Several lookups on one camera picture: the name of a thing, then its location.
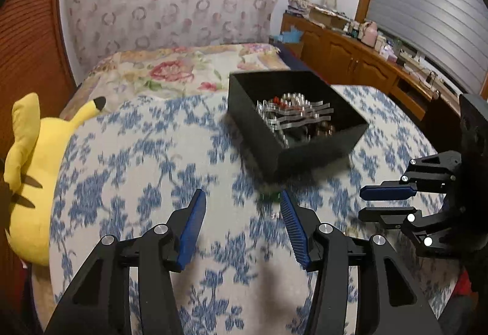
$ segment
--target black ear tip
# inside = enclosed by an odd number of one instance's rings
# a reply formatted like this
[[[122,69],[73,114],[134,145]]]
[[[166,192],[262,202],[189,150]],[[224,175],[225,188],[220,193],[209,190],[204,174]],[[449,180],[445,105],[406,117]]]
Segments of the black ear tip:
[[[105,97],[97,97],[93,100],[95,106],[98,110],[102,110],[105,108],[105,104],[107,103],[107,99]]]

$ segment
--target plush toy ear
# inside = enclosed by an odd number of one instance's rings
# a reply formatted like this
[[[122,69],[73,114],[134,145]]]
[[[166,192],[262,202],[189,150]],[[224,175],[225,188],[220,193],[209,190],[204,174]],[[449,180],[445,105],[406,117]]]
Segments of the plush toy ear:
[[[12,192],[20,188],[20,169],[34,149],[41,129],[41,110],[36,93],[27,94],[12,107],[14,144],[5,160],[3,179]]]

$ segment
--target pink bottle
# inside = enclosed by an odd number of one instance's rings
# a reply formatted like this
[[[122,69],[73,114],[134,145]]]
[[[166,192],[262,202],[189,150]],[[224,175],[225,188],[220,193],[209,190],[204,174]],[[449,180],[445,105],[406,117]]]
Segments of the pink bottle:
[[[376,22],[371,22],[364,30],[364,36],[361,39],[366,46],[374,47],[376,44],[376,38],[378,37],[378,26]]]

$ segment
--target brown louvered door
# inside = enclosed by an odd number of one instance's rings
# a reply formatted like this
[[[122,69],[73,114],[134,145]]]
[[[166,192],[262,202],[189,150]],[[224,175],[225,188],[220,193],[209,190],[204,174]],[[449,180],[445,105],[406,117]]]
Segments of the brown louvered door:
[[[39,95],[43,117],[58,116],[75,92],[64,50],[58,0],[6,0],[0,8],[2,158],[13,142],[12,105],[30,92]],[[21,282],[19,267],[20,262],[0,229],[0,298],[4,301],[14,303],[16,299]]]

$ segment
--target table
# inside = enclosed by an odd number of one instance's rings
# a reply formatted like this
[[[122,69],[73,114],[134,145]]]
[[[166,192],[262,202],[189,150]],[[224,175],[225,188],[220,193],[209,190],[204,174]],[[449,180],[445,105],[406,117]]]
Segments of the table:
[[[348,158],[286,182],[305,207],[348,235],[369,238],[374,225],[357,221],[365,184],[399,179],[411,158],[435,154],[410,119],[372,87],[334,86],[369,122]],[[226,93],[172,100],[137,97],[112,114],[87,121],[71,138],[59,171],[50,231],[50,270],[59,301],[83,261],[105,234],[137,237],[195,189],[207,193],[196,256],[172,273],[185,334],[303,333],[316,273],[296,263],[267,185],[240,133],[226,114]],[[418,193],[401,202],[424,215],[441,207],[438,195]],[[409,240],[390,230],[402,256],[440,315],[456,282],[457,262],[419,258]],[[346,333],[354,333],[358,300],[350,269]],[[137,270],[131,271],[130,306],[138,319]]]

